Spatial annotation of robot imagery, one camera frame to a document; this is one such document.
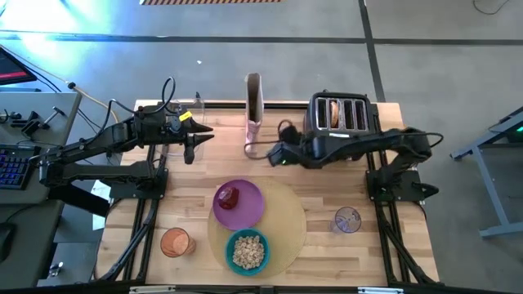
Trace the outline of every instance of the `blue backlit keyboard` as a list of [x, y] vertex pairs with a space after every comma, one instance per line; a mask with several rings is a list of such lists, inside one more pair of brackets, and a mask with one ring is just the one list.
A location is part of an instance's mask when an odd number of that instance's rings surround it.
[[40, 147], [0, 144], [0, 189], [25, 189], [33, 168], [29, 159], [40, 153]]

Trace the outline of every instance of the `blue bowl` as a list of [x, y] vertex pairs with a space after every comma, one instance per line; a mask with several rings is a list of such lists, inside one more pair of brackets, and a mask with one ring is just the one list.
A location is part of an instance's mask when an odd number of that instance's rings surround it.
[[[232, 261], [232, 256], [235, 254], [235, 243], [236, 240], [239, 239], [239, 237], [256, 237], [260, 236], [260, 243], [263, 245], [263, 248], [265, 249], [265, 255], [263, 256], [263, 261], [261, 261], [260, 266], [258, 266], [255, 269], [244, 269], [241, 266], [237, 266]], [[234, 232], [230, 237], [229, 241], [227, 241], [226, 245], [226, 261], [229, 268], [234, 271], [237, 274], [241, 274], [244, 276], [253, 276], [255, 274], [260, 273], [265, 269], [267, 266], [267, 263], [269, 263], [270, 258], [270, 250], [269, 250], [269, 243], [267, 242], [266, 236], [264, 236], [260, 231], [257, 229], [241, 229]]]

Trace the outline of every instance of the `yellow label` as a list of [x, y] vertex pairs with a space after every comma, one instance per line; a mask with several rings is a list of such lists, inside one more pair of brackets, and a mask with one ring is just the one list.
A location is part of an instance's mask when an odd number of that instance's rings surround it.
[[193, 114], [190, 111], [187, 111], [186, 113], [180, 115], [180, 122], [185, 121], [187, 118], [190, 118], [193, 116]]

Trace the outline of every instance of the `clear glass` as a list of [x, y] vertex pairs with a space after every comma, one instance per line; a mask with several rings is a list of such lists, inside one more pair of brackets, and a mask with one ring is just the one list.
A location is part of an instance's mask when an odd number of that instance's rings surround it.
[[356, 209], [342, 207], [337, 210], [329, 226], [333, 233], [355, 233], [361, 227], [361, 217]]
[[[206, 125], [205, 102], [203, 101], [203, 99], [194, 98], [193, 100], [171, 100], [171, 105], [169, 105], [169, 109], [175, 109], [179, 105], [181, 107], [187, 108], [187, 110], [189, 110], [192, 113], [192, 118], [197, 123]], [[195, 161], [202, 159], [203, 148], [205, 148], [205, 144], [198, 145], [198, 146], [196, 146], [196, 148], [194, 148], [194, 160]], [[171, 145], [169, 145], [168, 157], [183, 157], [184, 149], [185, 148], [183, 145], [171, 144]], [[162, 153], [161, 146], [158, 146], [158, 148], [156, 148], [156, 153], [158, 153], [158, 154]]]

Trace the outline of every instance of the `concrete floor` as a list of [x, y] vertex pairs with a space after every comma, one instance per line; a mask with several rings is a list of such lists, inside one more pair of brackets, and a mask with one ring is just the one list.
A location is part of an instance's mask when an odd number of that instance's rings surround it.
[[[151, 36], [364, 37], [357, 0], [170, 7], [140, 7], [137, 0], [45, 4], [31, 0], [33, 5], [23, 10], [27, 1], [8, 4], [0, 18], [1, 29]], [[484, 0], [478, 4], [493, 10], [500, 3]], [[510, 1], [495, 16], [474, 11], [469, 0], [367, 0], [367, 5], [375, 38], [523, 38], [519, 29], [523, 2]], [[20, 14], [30, 18], [22, 21]], [[2, 44], [75, 81], [101, 100], [116, 98], [127, 105], [133, 105], [135, 99], [158, 99], [169, 75], [177, 79], [179, 98], [199, 91], [204, 99], [241, 100], [243, 78], [252, 71], [262, 74], [266, 98], [271, 100], [308, 100], [325, 88], [367, 93], [376, 100], [364, 44], [52, 42], [38, 35]], [[465, 158], [455, 163], [448, 156], [521, 106], [523, 47], [380, 45], [376, 52], [385, 98], [400, 103], [405, 124], [445, 135], [443, 144], [433, 150], [433, 158], [420, 166], [423, 181], [440, 187], [440, 193], [427, 201], [427, 217], [441, 281], [451, 286], [523, 292], [523, 234], [480, 238], [478, 229], [498, 224], [492, 203], [475, 162]], [[97, 122], [105, 115], [88, 100], [82, 108]], [[89, 131], [77, 120], [70, 139], [89, 136]], [[97, 160], [105, 163], [104, 158]], [[523, 201], [511, 200], [514, 220], [523, 215], [521, 206]], [[90, 226], [90, 216], [69, 215], [77, 219], [79, 227]], [[60, 235], [61, 242], [67, 241], [65, 236]]]

